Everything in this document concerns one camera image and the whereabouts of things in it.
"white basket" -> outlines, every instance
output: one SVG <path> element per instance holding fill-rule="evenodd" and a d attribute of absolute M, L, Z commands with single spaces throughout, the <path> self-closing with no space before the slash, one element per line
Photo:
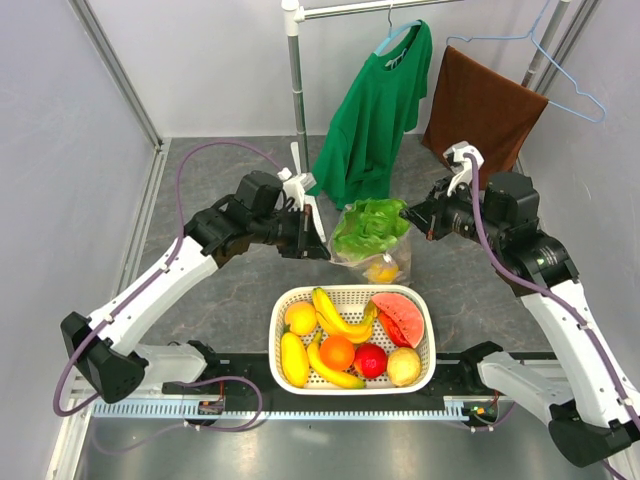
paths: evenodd
<path fill-rule="evenodd" d="M 390 292 L 399 293 L 411 300 L 420 310 L 425 321 L 424 338 L 416 348 L 416 352 L 420 356 L 422 370 L 417 380 L 406 387 L 396 387 L 389 380 L 389 376 L 384 373 L 372 380 L 366 380 L 366 388 L 363 389 L 346 389 L 340 388 L 327 382 L 320 377 L 313 369 L 309 375 L 304 388 L 298 388 L 291 385 L 282 372 L 280 363 L 280 339 L 284 332 L 284 314 L 287 308 L 300 301 L 311 302 L 311 292 L 315 287 L 301 287 L 289 290 L 282 295 L 273 307 L 271 315 L 271 326 L 269 328 L 269 366 L 271 374 L 278 384 L 285 390 L 298 395 L 384 395 L 390 393 L 409 393 L 424 387 L 436 368 L 436 349 L 433 337 L 433 327 L 431 326 L 431 317 L 427 305 L 422 297 L 410 288 L 400 285 L 340 285 L 332 287 L 322 287 L 331 298 L 342 318 L 348 323 L 359 323 L 362 320 L 364 307 L 369 299 L 376 293 Z M 308 346 L 315 332 L 302 337 L 302 342 Z M 393 352 L 397 347 L 389 340 L 379 321 L 375 321 L 373 327 L 373 335 L 369 339 L 370 343 L 379 345 L 388 354 Z"/>

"green t-shirt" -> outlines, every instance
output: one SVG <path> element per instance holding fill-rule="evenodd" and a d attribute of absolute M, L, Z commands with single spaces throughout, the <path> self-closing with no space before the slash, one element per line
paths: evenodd
<path fill-rule="evenodd" d="M 331 121 L 313 166 L 312 195 L 324 190 L 339 209 L 388 198 L 402 135 L 415 128 L 427 94 L 432 50 L 429 26 L 421 21 L 391 52 L 369 56 Z"/>

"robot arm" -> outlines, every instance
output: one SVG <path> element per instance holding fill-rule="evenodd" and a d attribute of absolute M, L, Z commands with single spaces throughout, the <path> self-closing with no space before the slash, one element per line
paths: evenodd
<path fill-rule="evenodd" d="M 438 182 L 427 199 L 403 212 L 428 240 L 451 232 L 479 242 L 469 188 L 472 153 L 463 142 L 445 153 L 456 175 Z M 550 289 L 586 320 L 577 323 L 557 302 L 499 275 L 542 327 L 562 365 L 569 386 L 557 384 L 516 362 L 499 346 L 487 342 L 465 352 L 478 385 L 511 397 L 548 426 L 569 461 L 586 466 L 627 448 L 640 438 L 628 408 L 640 395 L 620 368 L 587 305 L 578 272 L 562 243 L 539 228 L 538 192 L 531 179 L 513 172 L 489 177 L 481 205 L 488 244 L 500 263 L 517 277 Z M 599 340 L 602 352 L 590 336 Z M 602 360 L 609 357 L 611 369 Z M 623 385 L 620 398 L 612 374 Z"/>
<path fill-rule="evenodd" d="M 138 342 L 182 295 L 252 243 L 275 245 L 285 258 L 329 259 L 311 207 L 304 205 L 313 177 L 291 177 L 288 171 L 279 176 L 245 175 L 234 195 L 196 213 L 185 225 L 184 237 L 125 291 L 88 318 L 73 312 L 62 321 L 69 356 L 99 330 L 76 366 L 105 402 L 118 402 L 141 385 L 191 382 L 205 371 L 213 352 L 200 342 Z M 277 210 L 281 196 L 283 207 Z"/>

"blue hanger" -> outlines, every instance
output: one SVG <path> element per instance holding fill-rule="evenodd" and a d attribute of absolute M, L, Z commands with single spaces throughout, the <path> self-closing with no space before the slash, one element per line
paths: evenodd
<path fill-rule="evenodd" d="M 544 14 L 545 10 L 547 9 L 547 7 L 549 6 L 549 2 L 551 0 L 547 0 L 547 2 L 544 4 L 544 7 L 542 7 L 542 11 L 540 12 L 540 14 L 538 15 L 538 18 L 536 18 L 535 22 L 533 22 L 533 26 L 531 27 L 531 29 L 525 33 L 524 35 L 519 35 L 519 36 L 512 36 L 512 37 L 485 37 L 485 36 L 479 36 L 479 37 L 461 37 L 458 35 L 451 35 L 449 37 L 447 37 L 447 45 L 449 45 L 449 41 L 452 38 L 457 38 L 458 40 L 462 40 L 464 42 L 469 43 L 472 40 L 523 40 L 525 38 L 529 38 L 531 39 L 531 43 L 533 43 L 535 45 L 535 47 L 542 52 L 542 54 L 547 57 L 547 59 L 551 62 L 551 64 L 556 67 L 565 77 L 567 77 L 571 83 L 573 83 L 573 87 L 575 88 L 576 93 L 581 96 L 581 97 L 587 97 L 589 98 L 601 111 L 602 111 L 602 116 L 599 119 L 594 119 L 591 117 L 587 117 L 586 115 L 583 115 L 582 113 L 578 113 L 575 110 L 572 110 L 568 107 L 565 107 L 564 105 L 560 105 L 559 103 L 556 102 L 552 102 L 551 100 L 549 100 L 549 103 L 555 107 L 558 107 L 566 112 L 569 113 L 573 113 L 574 115 L 580 117 L 580 118 L 584 118 L 585 120 L 589 120 L 592 123 L 600 123 L 602 122 L 606 117 L 607 117 L 607 109 L 604 107 L 604 105 L 602 105 L 598 100 L 596 100 L 592 95 L 582 92 L 579 88 L 578 88 L 578 83 L 573 79 L 573 77 L 571 75 L 569 75 L 569 73 L 567 73 L 567 71 L 562 68 L 560 65 L 558 65 L 558 63 L 556 63 L 556 61 L 551 58 L 551 55 L 549 55 L 538 43 L 538 41 L 535 39 L 534 34 L 535 34 L 535 30 L 538 27 L 538 23 L 540 23 L 540 19 L 542 18 L 542 15 Z"/>
<path fill-rule="evenodd" d="M 404 32 L 405 30 L 407 30 L 408 28 L 411 27 L 415 27 L 420 25 L 420 20 L 416 20 L 415 22 L 409 22 L 406 25 L 401 26 L 400 28 L 398 28 L 395 31 L 391 31 L 389 30 L 389 35 L 387 36 L 387 38 L 385 38 L 382 43 L 380 44 L 380 46 L 378 48 L 376 48 L 375 53 L 376 55 L 380 56 L 380 54 L 382 53 L 382 51 L 387 48 L 387 45 L 389 45 L 391 43 L 391 41 L 396 38 L 398 35 L 400 35 L 402 32 Z"/>

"gray floor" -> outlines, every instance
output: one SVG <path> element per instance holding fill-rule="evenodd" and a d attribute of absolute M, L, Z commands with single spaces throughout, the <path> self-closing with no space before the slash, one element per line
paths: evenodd
<path fill-rule="evenodd" d="M 272 154 L 293 170 L 291 137 L 243 139 Z M 141 268 L 148 268 L 176 236 L 174 178 L 178 163 L 194 146 L 211 139 L 174 139 L 153 212 Z M 324 137 L 309 138 L 310 158 L 316 158 Z M 233 193 L 251 170 L 273 171 L 262 158 L 241 148 L 216 146 L 196 156 L 181 182 L 185 221 L 226 193 Z M 406 135 L 392 178 L 392 195 L 409 204 L 424 200 L 433 182 L 447 171 L 419 143 Z M 330 233 L 339 212 L 324 195 L 319 208 Z M 508 351 L 549 351 L 542 330 L 489 266 L 474 243 L 457 236 L 427 242 L 412 231 L 411 287 L 425 299 L 441 352 L 462 351 L 492 340 Z M 280 295 L 305 285 L 354 283 L 343 267 L 319 261 L 285 260 L 274 247 L 253 246 L 214 276 L 187 293 L 158 321 L 145 343 L 198 339 L 220 352 L 262 352 L 271 309 Z"/>
<path fill-rule="evenodd" d="M 93 422 L 100 444 L 119 449 L 175 420 Z M 477 434 L 408 421 L 267 421 L 238 434 L 179 429 L 126 455 L 90 448 L 80 465 L 86 470 L 77 480 L 610 478 L 600 465 L 567 462 L 546 428 L 521 408 L 493 433 Z"/>

